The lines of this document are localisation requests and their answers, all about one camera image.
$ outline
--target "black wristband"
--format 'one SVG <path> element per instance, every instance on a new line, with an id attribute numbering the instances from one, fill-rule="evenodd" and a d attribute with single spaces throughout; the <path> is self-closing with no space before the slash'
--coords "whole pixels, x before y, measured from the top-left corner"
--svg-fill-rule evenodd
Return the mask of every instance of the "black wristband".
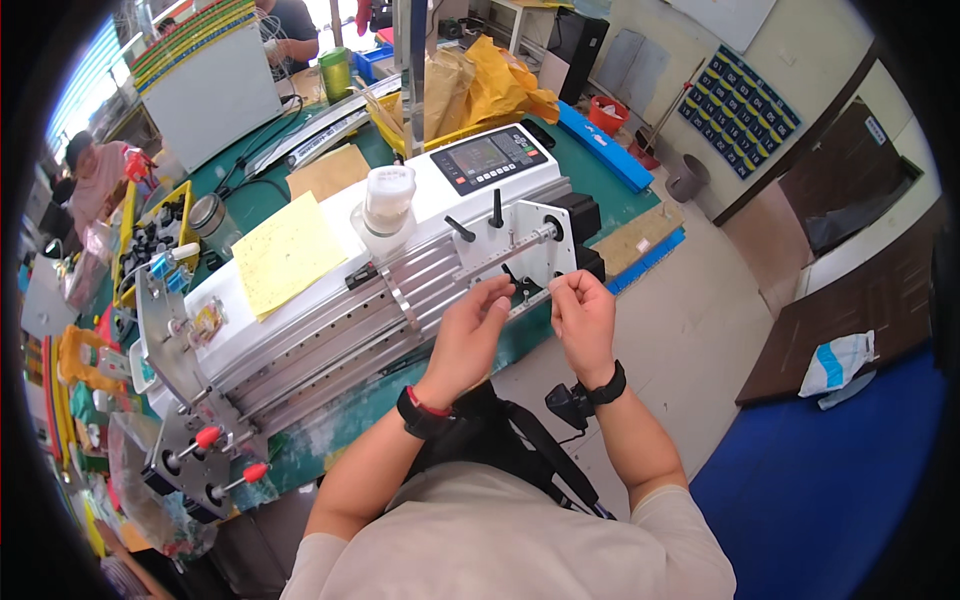
<path id="1" fill-rule="evenodd" d="M 587 386 L 579 382 L 579 380 L 578 383 L 584 389 L 584 394 L 587 396 L 590 404 L 594 406 L 598 404 L 609 404 L 623 396 L 623 391 L 627 389 L 627 374 L 623 371 L 623 366 L 620 365 L 620 361 L 614 360 L 613 377 L 611 377 L 607 385 L 600 386 L 595 390 L 588 390 Z"/>
<path id="2" fill-rule="evenodd" d="M 421 440 L 432 440 L 442 435 L 453 422 L 452 416 L 436 415 L 422 406 L 415 405 L 410 398 L 410 386 L 403 388 L 396 399 L 396 411 L 406 421 L 403 429 Z"/>

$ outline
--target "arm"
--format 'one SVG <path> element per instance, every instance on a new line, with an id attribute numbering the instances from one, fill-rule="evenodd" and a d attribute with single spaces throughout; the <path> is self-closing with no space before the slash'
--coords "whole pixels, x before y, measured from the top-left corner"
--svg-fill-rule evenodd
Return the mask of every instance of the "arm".
<path id="1" fill-rule="evenodd" d="M 590 390 L 613 377 L 613 294 L 586 271 L 550 282 L 551 323 L 566 362 Z M 627 487 L 631 511 L 648 493 L 667 484 L 687 489 L 676 446 L 628 386 L 623 395 L 596 407 L 607 454 Z"/>
<path id="2" fill-rule="evenodd" d="M 310 11 L 302 2 L 292 3 L 293 14 L 284 19 L 283 31 L 286 39 L 278 39 L 276 48 L 293 60 L 307 62 L 320 53 L 320 41 L 317 39 L 317 26 L 310 18 Z"/>
<path id="3" fill-rule="evenodd" d="M 299 62 L 307 62 L 317 57 L 320 52 L 320 41 L 315 36 L 313 39 L 278 39 L 276 48 L 283 56 Z"/>
<path id="4" fill-rule="evenodd" d="M 154 598 L 159 598 L 159 600 L 175 600 L 174 596 L 167 591 L 159 581 L 154 579 L 154 576 L 150 574 L 150 571 L 140 566 L 140 563 L 131 555 L 127 550 L 127 546 L 123 545 L 123 542 L 113 533 L 113 530 L 104 523 L 102 520 L 97 519 L 93 521 L 94 526 L 97 528 L 97 533 L 100 534 L 101 539 L 104 541 L 104 545 L 112 552 L 118 559 L 123 561 L 133 574 L 136 575 L 136 578 L 140 580 L 140 583 L 143 584 L 143 587 L 150 592 L 150 595 Z"/>
<path id="5" fill-rule="evenodd" d="M 513 292 L 509 276 L 492 277 L 444 312 L 430 364 L 414 386 L 422 404 L 446 409 L 487 375 Z M 393 408 L 347 448 L 317 491 L 304 537 L 328 533 L 350 541 L 383 512 L 423 446 L 403 425 Z"/>

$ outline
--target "woman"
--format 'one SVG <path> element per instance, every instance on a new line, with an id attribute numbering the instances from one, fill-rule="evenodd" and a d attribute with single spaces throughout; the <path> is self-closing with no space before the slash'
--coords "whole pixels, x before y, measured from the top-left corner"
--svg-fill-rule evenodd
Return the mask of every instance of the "woman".
<path id="1" fill-rule="evenodd" d="M 123 200 L 127 190 L 124 166 L 129 148 L 122 141 L 95 144 L 87 132 L 77 133 L 67 144 L 66 164 L 76 182 L 68 207 L 81 241 L 90 224 L 105 221 Z"/>

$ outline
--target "glass jar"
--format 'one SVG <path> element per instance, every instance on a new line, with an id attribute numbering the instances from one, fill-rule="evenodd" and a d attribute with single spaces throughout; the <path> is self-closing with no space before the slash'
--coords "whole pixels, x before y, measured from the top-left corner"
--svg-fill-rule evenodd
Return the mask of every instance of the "glass jar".
<path id="1" fill-rule="evenodd" d="M 190 208 L 187 225 L 224 260 L 233 258 L 233 245 L 243 237 L 243 232 L 227 212 L 227 205 L 220 196 L 210 193 Z"/>
<path id="2" fill-rule="evenodd" d="M 350 95 L 350 65 L 347 48 L 339 47 L 320 55 L 320 71 L 324 75 L 324 89 L 329 103 L 336 104 Z"/>

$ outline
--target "black lever handle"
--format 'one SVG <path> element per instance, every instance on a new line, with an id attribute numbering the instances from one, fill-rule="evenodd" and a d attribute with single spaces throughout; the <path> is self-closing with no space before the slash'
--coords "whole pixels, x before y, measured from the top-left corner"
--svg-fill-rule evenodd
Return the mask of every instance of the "black lever handle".
<path id="1" fill-rule="evenodd" d="M 451 217 L 450 215 L 446 215 L 446 216 L 444 217 L 444 221 L 446 221 L 446 223 L 447 223 L 449 226 L 451 226 L 452 228 L 456 229 L 456 230 L 457 230 L 457 233 L 460 234 L 460 237 L 464 238 L 464 241 L 465 241 L 465 242 L 470 243 L 470 242 L 472 242 L 473 240 L 477 239 L 477 234 L 476 234 L 476 233 L 474 233 L 473 231 L 470 231 L 469 229 L 467 229 L 467 228 L 465 228 L 464 226 L 462 226 L 462 225 L 460 225 L 459 223 L 457 223 L 457 220 L 454 219 L 453 217 Z"/>
<path id="2" fill-rule="evenodd" d="M 500 203 L 500 188 L 493 190 L 493 216 L 487 219 L 487 223 L 494 229 L 503 227 L 503 206 Z"/>

